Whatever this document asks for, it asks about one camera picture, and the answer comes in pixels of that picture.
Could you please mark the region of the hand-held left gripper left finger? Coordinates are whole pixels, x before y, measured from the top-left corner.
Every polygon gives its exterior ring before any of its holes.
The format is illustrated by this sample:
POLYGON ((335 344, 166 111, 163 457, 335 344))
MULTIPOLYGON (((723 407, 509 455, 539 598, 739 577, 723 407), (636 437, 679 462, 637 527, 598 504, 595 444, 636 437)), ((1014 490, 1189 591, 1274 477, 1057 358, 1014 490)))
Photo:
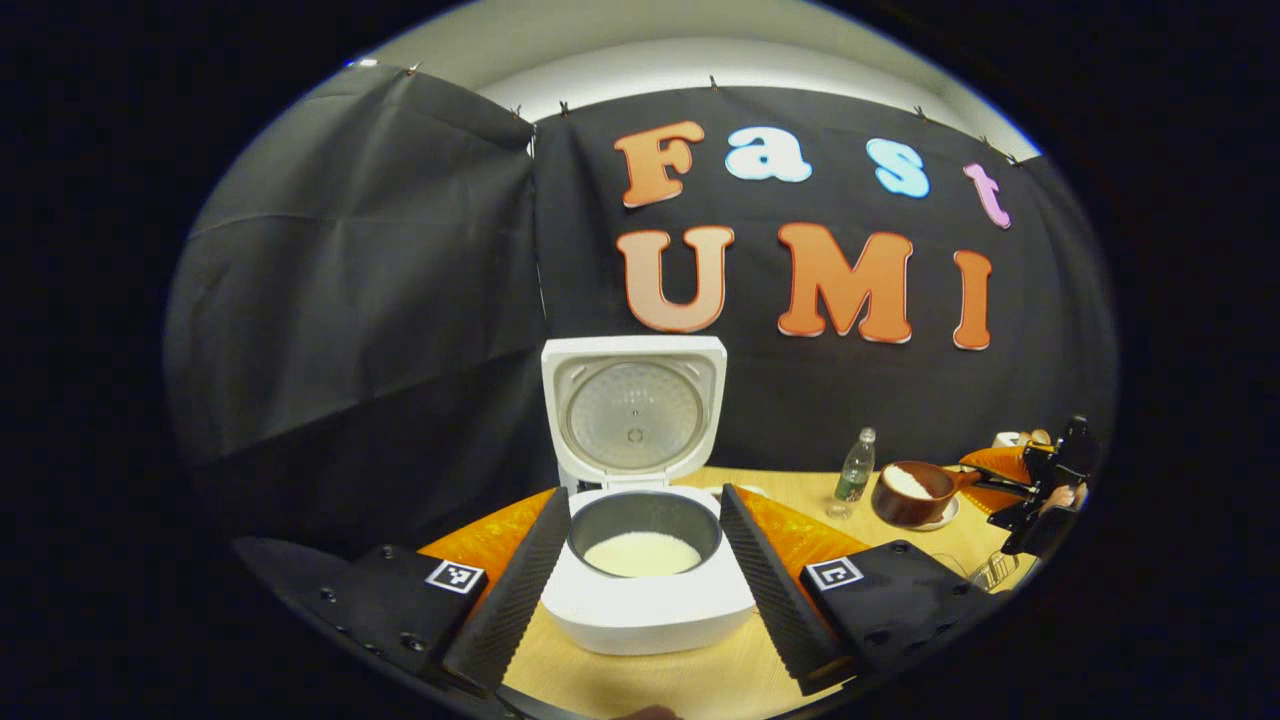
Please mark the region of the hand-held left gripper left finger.
POLYGON ((548 489, 420 550, 378 546, 292 602, 404 675, 493 693, 561 555, 568 500, 548 489))

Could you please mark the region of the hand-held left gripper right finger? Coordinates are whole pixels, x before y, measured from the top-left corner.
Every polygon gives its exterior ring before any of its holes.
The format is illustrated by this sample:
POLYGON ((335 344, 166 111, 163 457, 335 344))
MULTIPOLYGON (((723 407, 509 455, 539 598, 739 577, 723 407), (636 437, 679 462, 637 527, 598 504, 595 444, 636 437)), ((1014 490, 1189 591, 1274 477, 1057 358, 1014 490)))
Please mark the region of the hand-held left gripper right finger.
POLYGON ((723 486, 719 527, 788 675, 804 694, 900 673, 1001 602, 905 539, 868 546, 723 486))

